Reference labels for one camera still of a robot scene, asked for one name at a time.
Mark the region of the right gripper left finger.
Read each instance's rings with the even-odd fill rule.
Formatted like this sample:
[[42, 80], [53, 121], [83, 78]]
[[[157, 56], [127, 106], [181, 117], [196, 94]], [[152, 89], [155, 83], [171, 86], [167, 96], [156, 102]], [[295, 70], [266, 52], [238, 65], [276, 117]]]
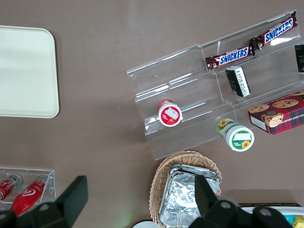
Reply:
[[63, 215], [80, 215], [88, 202], [88, 183], [86, 176], [77, 176], [56, 200]]

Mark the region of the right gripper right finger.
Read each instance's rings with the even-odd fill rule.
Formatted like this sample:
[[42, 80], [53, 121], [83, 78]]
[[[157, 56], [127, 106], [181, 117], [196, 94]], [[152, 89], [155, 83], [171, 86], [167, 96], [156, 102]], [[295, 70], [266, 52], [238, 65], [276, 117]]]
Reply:
[[195, 201], [201, 217], [205, 217], [218, 201], [216, 194], [204, 176], [195, 177]]

